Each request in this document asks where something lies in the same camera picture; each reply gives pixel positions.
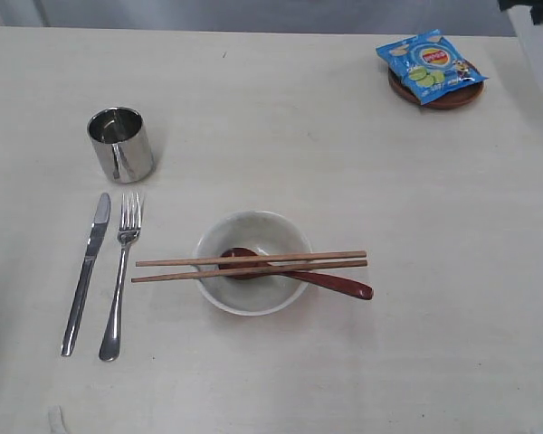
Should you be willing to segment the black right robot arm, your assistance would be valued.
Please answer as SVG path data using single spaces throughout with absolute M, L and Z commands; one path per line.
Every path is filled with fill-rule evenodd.
M 499 0 L 499 9 L 504 12 L 518 5 L 527 6 L 534 25 L 543 24 L 543 0 Z

